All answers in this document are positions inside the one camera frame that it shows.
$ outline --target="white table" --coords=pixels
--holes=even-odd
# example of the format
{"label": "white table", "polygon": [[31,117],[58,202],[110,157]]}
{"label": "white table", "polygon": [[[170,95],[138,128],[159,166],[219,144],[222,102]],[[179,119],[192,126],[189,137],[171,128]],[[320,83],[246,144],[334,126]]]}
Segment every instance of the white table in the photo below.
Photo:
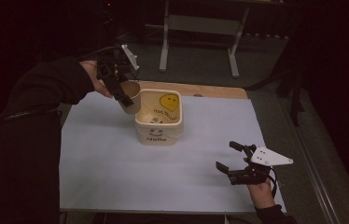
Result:
{"label": "white table", "polygon": [[[246,186],[232,186],[220,161],[244,169],[229,147],[264,145],[250,100],[183,96],[185,131],[169,147],[139,143],[134,116],[90,93],[63,126],[62,210],[232,214],[254,212]],[[286,211],[280,190],[276,203]]]}

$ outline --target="metal frame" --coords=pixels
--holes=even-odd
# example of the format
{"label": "metal frame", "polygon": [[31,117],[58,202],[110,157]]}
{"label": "metal frame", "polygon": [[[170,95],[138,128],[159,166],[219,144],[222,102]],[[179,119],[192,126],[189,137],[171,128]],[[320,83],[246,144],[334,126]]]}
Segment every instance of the metal frame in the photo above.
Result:
{"label": "metal frame", "polygon": [[169,0],[165,1],[165,17],[163,22],[163,44],[161,51],[160,71],[166,71],[168,61],[168,34],[169,30],[182,30],[191,32],[201,32],[219,35],[234,35],[233,45],[228,48],[228,56],[230,60],[230,70],[232,77],[238,78],[238,64],[235,58],[235,52],[238,49],[239,40],[241,39],[244,25],[250,8],[244,9],[244,15],[241,21],[209,19],[201,17],[190,17],[169,14]]}

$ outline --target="paper cup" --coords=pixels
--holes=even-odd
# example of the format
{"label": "paper cup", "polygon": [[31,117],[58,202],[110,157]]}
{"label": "paper cup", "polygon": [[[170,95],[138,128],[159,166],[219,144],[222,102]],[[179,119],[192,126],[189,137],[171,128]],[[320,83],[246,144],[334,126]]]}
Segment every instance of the paper cup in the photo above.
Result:
{"label": "paper cup", "polygon": [[126,114],[134,115],[137,112],[139,112],[141,107],[141,95],[140,95],[140,85],[139,83],[135,81],[124,81],[119,83],[121,88],[124,90],[125,94],[131,98],[133,101],[133,105],[125,106],[122,104],[121,101],[119,101],[119,104],[121,105],[122,109],[125,111]]}

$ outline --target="table leg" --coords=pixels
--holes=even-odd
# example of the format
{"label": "table leg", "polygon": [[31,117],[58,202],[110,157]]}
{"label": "table leg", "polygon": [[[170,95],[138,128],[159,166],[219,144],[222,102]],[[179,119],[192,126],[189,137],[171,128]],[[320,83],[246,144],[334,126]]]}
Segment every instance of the table leg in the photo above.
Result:
{"label": "table leg", "polygon": [[165,1],[165,18],[163,20],[163,44],[161,51],[161,60],[160,60],[160,72],[166,71],[166,64],[168,61],[168,32],[169,32],[169,0]]}
{"label": "table leg", "polygon": [[242,17],[242,21],[239,23],[239,28],[235,35],[235,41],[232,47],[228,49],[228,56],[230,59],[230,71],[232,73],[233,78],[239,77],[238,64],[236,63],[235,52],[238,48],[239,40],[241,39],[242,32],[244,30],[244,24],[246,22],[249,10],[250,10],[250,7],[247,7],[244,9],[244,15]]}

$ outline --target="smiley face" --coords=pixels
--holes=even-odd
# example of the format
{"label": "smiley face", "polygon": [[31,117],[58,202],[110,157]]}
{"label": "smiley face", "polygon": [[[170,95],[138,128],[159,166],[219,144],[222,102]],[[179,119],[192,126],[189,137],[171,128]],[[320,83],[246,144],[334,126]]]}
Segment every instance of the smiley face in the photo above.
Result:
{"label": "smiley face", "polygon": [[175,94],[166,94],[160,98],[160,103],[163,107],[173,112],[177,109],[179,104],[178,96]]}
{"label": "smiley face", "polygon": [[163,130],[159,130],[159,129],[150,129],[150,132],[149,134],[151,136],[154,136],[154,137],[160,137],[163,135]]}

